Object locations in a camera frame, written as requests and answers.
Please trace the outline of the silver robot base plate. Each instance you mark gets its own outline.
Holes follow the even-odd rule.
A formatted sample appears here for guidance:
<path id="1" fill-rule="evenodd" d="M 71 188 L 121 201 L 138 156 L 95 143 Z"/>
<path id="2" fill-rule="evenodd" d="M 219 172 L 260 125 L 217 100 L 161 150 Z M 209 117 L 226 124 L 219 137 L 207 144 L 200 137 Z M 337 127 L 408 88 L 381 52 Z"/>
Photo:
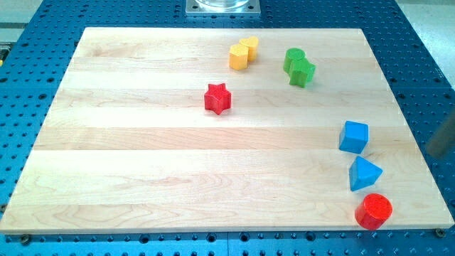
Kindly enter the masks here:
<path id="1" fill-rule="evenodd" d="M 260 0 L 186 0 L 186 16 L 260 16 Z"/>

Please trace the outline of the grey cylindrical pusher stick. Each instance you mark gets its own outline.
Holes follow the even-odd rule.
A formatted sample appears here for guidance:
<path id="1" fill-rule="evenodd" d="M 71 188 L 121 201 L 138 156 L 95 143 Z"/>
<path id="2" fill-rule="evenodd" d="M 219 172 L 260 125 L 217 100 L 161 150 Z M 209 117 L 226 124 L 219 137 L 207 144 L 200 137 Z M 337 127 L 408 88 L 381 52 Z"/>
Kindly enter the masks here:
<path id="1" fill-rule="evenodd" d="M 446 118 L 427 142 L 427 153 L 437 159 L 443 158 L 454 147 L 454 111 Z"/>

